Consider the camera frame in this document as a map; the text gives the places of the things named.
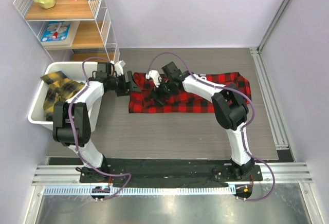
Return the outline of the red black plaid shirt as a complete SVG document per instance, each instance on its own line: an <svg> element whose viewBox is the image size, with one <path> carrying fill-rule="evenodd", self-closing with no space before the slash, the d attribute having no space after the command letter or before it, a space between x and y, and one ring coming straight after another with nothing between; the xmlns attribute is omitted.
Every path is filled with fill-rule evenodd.
<svg viewBox="0 0 329 224"><path fill-rule="evenodd" d="M239 91L251 98L250 82L239 72L228 72L221 74L199 74L200 78L214 82L216 84L235 84ZM130 95L129 112L130 113L213 113L214 108L209 101L185 91L165 99L164 106L156 105L151 97L151 91L154 88L152 81L145 78L145 73L135 72L133 74L141 92L132 92Z"/></svg>

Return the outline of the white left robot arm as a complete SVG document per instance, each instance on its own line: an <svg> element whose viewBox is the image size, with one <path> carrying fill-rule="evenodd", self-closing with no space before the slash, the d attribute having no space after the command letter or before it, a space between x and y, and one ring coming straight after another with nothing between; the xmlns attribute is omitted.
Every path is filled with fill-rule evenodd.
<svg viewBox="0 0 329 224"><path fill-rule="evenodd" d="M108 91L117 96L127 96L141 90L133 80L131 71L124 73L124 61L98 63L92 76L85 70L86 61L82 62L82 72L86 78L84 87L67 101L59 101L53 110L53 139L73 150L84 163L79 171L91 174L98 182L105 182L111 174L105 156L100 153L91 140L92 128L89 109Z"/></svg>

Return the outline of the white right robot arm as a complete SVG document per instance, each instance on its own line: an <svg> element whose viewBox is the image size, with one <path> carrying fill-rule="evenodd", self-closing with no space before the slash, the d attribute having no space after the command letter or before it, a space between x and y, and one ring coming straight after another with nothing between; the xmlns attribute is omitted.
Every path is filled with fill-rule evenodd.
<svg viewBox="0 0 329 224"><path fill-rule="evenodd" d="M229 139L232 174L237 180L246 179L254 167L246 135L249 113L246 102L250 99L234 84L215 84L189 70L182 72L174 62L162 67L162 71L164 78L157 70L148 70L145 74L145 78L154 84L152 95L156 102L164 105L164 98L168 99L180 90L209 101L218 124L226 130Z"/></svg>

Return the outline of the yellow plaid shirt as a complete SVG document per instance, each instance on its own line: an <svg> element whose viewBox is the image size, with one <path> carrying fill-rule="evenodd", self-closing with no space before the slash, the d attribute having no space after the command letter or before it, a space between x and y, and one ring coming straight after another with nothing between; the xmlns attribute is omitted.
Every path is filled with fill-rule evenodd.
<svg viewBox="0 0 329 224"><path fill-rule="evenodd" d="M70 79L62 71L48 73L41 77L47 84L48 90L43 103L46 121L53 120L54 105L59 101L66 101L76 95L84 87L83 82Z"/></svg>

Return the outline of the blue white picture book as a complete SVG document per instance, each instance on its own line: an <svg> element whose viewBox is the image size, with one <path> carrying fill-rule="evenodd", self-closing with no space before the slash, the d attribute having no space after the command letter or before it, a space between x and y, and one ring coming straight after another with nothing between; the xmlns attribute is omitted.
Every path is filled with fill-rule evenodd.
<svg viewBox="0 0 329 224"><path fill-rule="evenodd" d="M43 46L68 46L72 42L72 22L48 22L40 42Z"/></svg>

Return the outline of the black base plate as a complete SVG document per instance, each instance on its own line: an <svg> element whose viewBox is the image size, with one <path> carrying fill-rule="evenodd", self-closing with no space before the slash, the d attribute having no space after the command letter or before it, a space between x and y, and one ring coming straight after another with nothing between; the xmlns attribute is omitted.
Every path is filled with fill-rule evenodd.
<svg viewBox="0 0 329 224"><path fill-rule="evenodd" d="M127 188L215 188L262 181L259 165L238 176L229 160L108 159L108 173L132 175Z"/></svg>

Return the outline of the slotted aluminium rail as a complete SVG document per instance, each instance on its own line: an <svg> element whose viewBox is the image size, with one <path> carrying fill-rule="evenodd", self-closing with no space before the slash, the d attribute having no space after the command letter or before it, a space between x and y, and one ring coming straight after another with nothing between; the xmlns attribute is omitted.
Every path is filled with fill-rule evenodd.
<svg viewBox="0 0 329 224"><path fill-rule="evenodd" d="M179 195L234 195L235 185L225 188L117 188L102 185L80 186L47 186L44 188L45 196L109 196L117 193L118 196L179 196Z"/></svg>

